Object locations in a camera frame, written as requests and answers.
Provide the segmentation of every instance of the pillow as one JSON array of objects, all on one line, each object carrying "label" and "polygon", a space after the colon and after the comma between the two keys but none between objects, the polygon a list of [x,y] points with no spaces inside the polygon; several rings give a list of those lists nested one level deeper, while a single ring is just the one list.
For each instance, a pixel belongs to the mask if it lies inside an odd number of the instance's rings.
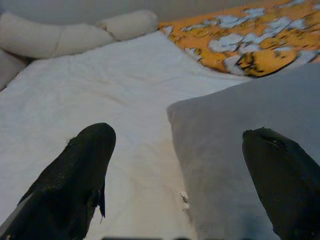
[{"label": "pillow", "polygon": [[0,48],[30,58],[78,54],[114,41],[107,32],[87,24],[41,24],[9,12],[0,17]]},{"label": "pillow", "polygon": [[156,31],[158,17],[152,11],[139,10],[99,21],[96,26],[125,41]]},{"label": "pillow", "polygon": [[319,76],[319,63],[306,64],[168,107],[199,239],[279,240],[246,167],[242,134],[271,128],[319,164]]},{"label": "pillow", "polygon": [[26,66],[27,61],[0,49],[0,91]]},{"label": "pillow", "polygon": [[159,26],[205,67],[259,78],[288,66],[320,61],[316,6],[303,0],[261,1]]}]

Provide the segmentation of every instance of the gray pillow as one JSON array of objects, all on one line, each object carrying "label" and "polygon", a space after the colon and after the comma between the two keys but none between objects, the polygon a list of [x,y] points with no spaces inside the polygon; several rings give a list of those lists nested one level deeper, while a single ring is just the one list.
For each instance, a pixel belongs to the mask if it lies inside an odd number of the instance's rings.
[{"label": "gray pillow", "polygon": [[199,239],[279,239],[246,167],[242,133],[274,129],[320,163],[319,76],[320,64],[307,64],[168,107]]}]

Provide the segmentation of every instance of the mattress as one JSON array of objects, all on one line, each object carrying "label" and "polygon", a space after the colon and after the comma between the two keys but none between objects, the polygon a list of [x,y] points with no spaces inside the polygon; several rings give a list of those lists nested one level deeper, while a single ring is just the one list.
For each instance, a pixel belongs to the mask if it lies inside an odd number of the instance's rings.
[{"label": "mattress", "polygon": [[0,223],[69,139],[106,122],[117,135],[106,219],[96,211],[86,239],[195,239],[166,108],[249,80],[201,66],[159,31],[33,62],[0,93]]}]

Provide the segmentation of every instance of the bed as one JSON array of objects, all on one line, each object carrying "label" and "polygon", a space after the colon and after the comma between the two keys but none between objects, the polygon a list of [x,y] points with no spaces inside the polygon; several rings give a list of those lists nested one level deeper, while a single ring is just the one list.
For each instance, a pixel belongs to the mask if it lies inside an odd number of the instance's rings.
[{"label": "bed", "polygon": [[72,137],[106,122],[117,135],[106,174],[106,219],[100,223],[96,211],[86,239],[197,239],[173,144],[174,111],[167,107],[252,76],[201,65],[167,37],[156,31],[35,60],[0,92],[0,223]]}]

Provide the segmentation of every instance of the floral blanket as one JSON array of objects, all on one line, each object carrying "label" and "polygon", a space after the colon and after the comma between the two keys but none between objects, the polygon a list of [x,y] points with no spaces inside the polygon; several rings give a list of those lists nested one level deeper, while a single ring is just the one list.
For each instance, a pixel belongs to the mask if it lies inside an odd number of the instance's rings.
[{"label": "floral blanket", "polygon": [[320,0],[277,0],[161,22],[160,30],[202,65],[264,77],[320,62]]}]

